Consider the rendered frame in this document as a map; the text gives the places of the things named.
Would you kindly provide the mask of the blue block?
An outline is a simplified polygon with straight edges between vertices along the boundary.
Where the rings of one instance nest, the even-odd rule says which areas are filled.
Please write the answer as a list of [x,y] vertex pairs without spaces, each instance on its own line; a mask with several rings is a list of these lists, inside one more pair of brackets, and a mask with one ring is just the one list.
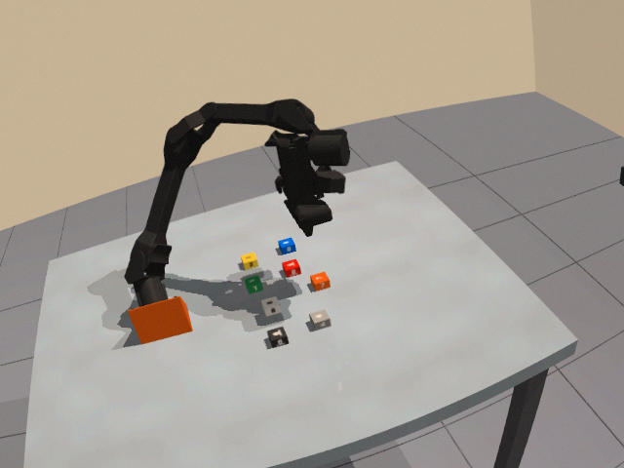
[[292,252],[296,252],[295,243],[293,242],[292,237],[278,241],[278,244],[279,244],[279,249],[282,252],[282,254],[289,254]]

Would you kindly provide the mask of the green block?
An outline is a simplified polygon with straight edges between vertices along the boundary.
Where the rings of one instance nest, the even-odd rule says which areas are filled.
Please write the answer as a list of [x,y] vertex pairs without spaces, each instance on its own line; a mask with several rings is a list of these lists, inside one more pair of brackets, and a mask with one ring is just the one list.
[[249,294],[263,291],[263,285],[259,275],[255,275],[244,280]]

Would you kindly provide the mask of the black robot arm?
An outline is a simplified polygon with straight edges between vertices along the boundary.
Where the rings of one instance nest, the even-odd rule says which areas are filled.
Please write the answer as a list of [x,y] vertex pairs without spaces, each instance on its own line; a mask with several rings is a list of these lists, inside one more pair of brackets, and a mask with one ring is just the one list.
[[[172,246],[166,233],[185,170],[194,162],[204,142],[218,125],[268,125],[294,134],[274,131],[264,146],[276,146],[281,170],[298,171],[313,161],[319,166],[314,178],[318,199],[324,193],[344,193],[346,176],[331,166],[347,166],[350,149],[347,132],[320,130],[312,110],[295,98],[265,104],[208,102],[183,117],[167,131],[165,164],[145,229],[134,243],[125,279],[133,284],[139,307],[167,300],[164,283]],[[203,125],[203,126],[202,126]],[[195,128],[202,126],[198,131]],[[307,136],[298,136],[306,134]],[[320,197],[321,196],[321,197]],[[144,275],[144,273],[146,273]]]

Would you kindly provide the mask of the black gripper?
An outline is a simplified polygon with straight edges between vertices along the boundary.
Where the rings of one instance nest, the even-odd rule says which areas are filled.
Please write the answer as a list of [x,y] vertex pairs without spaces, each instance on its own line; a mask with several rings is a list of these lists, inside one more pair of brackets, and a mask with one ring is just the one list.
[[274,181],[277,191],[280,194],[283,188],[288,198],[284,203],[292,217],[306,237],[312,236],[313,226],[332,220],[332,210],[325,201],[314,196],[315,170],[311,167],[311,162],[298,171],[279,169],[279,174]]

